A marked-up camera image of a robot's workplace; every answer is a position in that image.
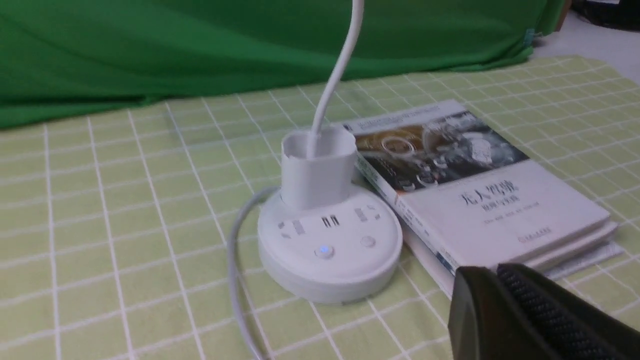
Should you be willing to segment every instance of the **round power strip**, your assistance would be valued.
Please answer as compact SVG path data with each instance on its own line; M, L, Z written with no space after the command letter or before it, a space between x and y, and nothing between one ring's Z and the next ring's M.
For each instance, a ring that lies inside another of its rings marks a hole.
M375 194L353 185L340 204L291 211L280 192L258 219L260 260L289 292L319 304L343 304L381 291L400 258L402 229Z

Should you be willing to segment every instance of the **stacked books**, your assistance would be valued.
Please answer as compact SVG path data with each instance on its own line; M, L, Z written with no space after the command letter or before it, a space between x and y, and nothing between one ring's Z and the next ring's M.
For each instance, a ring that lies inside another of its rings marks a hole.
M450 295L459 266L567 275L621 249L609 213L454 100L343 123L357 167Z

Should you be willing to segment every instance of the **power button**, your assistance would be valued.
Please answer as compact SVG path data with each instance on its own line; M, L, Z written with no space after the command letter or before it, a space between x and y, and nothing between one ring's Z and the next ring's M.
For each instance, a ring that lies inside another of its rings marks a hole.
M362 244L362 246L364 247L374 247L376 244L376 239L372 236L364 236L362 239L360 239L360 244Z
M330 259L333 256L333 247L323 245L316 249L316 256L321 259Z

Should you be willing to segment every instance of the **green backdrop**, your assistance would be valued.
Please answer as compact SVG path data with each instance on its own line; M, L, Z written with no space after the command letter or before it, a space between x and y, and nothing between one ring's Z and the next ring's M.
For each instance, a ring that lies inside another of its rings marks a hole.
M344 79L525 61L563 0L367 0ZM2 0L0 127L326 81L349 0Z

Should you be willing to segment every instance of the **green checkered tablecloth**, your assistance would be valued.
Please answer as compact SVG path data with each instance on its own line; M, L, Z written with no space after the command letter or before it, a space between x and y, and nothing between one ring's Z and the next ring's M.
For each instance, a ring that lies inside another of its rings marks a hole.
M0 359L249 360L224 234L279 182L280 140L323 85L170 101L0 133ZM455 98L611 211L626 253L560 283L640 327L640 88L606 64L545 58L468 74L343 83L329 121ZM449 301L408 252L370 301L315 306L239 243L247 319L277 360L446 360Z

